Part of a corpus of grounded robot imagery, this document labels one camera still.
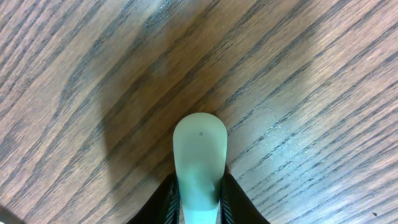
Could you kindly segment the teal plastic knife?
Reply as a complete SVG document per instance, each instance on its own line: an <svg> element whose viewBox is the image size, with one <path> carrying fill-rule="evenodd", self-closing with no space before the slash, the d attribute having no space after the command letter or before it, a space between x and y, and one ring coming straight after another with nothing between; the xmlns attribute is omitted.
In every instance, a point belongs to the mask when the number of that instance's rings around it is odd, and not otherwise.
<svg viewBox="0 0 398 224"><path fill-rule="evenodd" d="M228 133L209 113L184 117L173 133L173 154L185 223L215 224Z"/></svg>

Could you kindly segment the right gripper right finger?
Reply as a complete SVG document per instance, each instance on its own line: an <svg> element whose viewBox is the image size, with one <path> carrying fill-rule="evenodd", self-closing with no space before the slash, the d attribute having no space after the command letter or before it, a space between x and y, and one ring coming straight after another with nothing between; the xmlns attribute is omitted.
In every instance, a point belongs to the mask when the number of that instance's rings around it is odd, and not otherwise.
<svg viewBox="0 0 398 224"><path fill-rule="evenodd" d="M270 224L231 174L221 180L221 224Z"/></svg>

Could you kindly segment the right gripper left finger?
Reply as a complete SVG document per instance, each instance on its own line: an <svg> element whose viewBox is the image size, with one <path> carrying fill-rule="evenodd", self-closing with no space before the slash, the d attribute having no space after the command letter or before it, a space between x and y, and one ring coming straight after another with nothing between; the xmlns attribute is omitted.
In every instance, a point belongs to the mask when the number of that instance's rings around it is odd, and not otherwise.
<svg viewBox="0 0 398 224"><path fill-rule="evenodd" d="M161 182L143 207L127 224L178 224L180 193L176 173Z"/></svg>

